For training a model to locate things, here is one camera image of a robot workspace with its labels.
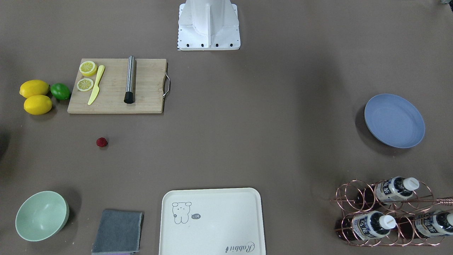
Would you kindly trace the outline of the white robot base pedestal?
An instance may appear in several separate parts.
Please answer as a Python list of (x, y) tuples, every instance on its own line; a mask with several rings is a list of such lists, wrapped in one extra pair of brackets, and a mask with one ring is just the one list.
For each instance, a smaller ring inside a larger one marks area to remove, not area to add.
[(187, 0), (179, 6), (177, 49), (225, 51), (241, 47), (237, 5), (229, 0)]

